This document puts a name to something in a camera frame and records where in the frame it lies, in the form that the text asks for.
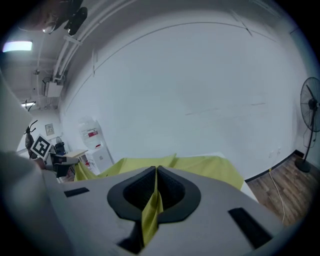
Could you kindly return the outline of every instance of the fluorescent light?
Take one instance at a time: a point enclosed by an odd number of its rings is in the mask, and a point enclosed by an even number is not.
[[[31,41],[14,41],[6,42],[3,46],[2,52],[10,51],[31,51],[32,42]]]
[[[32,106],[34,104],[34,102],[27,102],[27,103],[23,103],[21,104],[22,107],[29,107]]]

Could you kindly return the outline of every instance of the black baseboard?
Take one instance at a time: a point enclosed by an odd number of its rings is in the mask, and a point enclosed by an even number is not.
[[[288,155],[285,159],[283,159],[281,162],[278,162],[275,166],[272,166],[272,167],[271,167],[271,170],[273,170],[274,168],[277,168],[277,167],[278,167],[279,165],[281,165],[284,161],[288,160],[292,155],[297,155],[298,157],[303,158],[305,154],[302,153],[302,152],[300,152],[299,150],[295,150],[295,151],[292,152],[290,155]],[[259,174],[256,175],[256,176],[253,176],[253,177],[251,177],[251,178],[245,179],[244,181],[245,181],[246,183],[248,183],[248,182],[250,182],[250,181],[255,180],[256,178],[261,177],[262,175],[267,174],[268,172],[269,172],[269,170],[265,170],[265,171],[259,173]]]
[[[301,157],[301,158],[304,158],[304,156],[305,156],[305,154],[302,153],[302,152],[300,152],[299,150],[295,150],[293,153],[294,153],[295,155],[297,155],[298,157]]]

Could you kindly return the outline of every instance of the floor fan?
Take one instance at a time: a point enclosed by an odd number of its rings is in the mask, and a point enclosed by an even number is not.
[[[300,171],[308,173],[311,165],[306,159],[313,140],[313,134],[320,131],[320,81],[318,79],[309,77],[304,82],[300,94],[300,105],[303,120],[311,130],[311,134],[304,159],[299,158],[294,163]]]

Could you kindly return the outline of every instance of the yellow cloth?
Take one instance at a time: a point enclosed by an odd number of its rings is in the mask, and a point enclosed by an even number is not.
[[[99,175],[93,174],[83,163],[79,163],[75,165],[74,181],[110,177],[150,166],[171,167],[213,178],[226,182],[238,190],[244,183],[244,179],[228,159],[219,156],[176,157],[176,154],[163,158],[122,158]]]
[[[99,175],[93,174],[82,162],[75,165],[75,181],[110,177],[126,173],[142,167],[165,166],[193,174],[226,182],[238,190],[244,179],[229,160],[219,156],[176,157],[176,154],[163,158],[123,158]],[[142,211],[141,226],[143,243],[146,246],[158,230],[157,217],[163,212],[160,192],[158,191],[157,175],[155,176],[154,192]]]
[[[150,242],[157,232],[158,214],[164,211],[157,180],[157,173],[155,173],[154,192],[142,211],[141,226],[144,246]]]

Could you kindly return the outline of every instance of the black fan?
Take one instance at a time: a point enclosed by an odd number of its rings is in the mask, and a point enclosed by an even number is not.
[[[55,153],[59,156],[63,156],[66,154],[65,151],[65,143],[62,141],[60,137],[56,137],[56,144],[54,146]]]
[[[300,105],[303,120],[311,130],[309,144],[304,159],[297,159],[295,166],[302,172],[309,172],[310,164],[306,161],[314,132],[320,131],[320,81],[309,77],[303,84],[300,94]]]

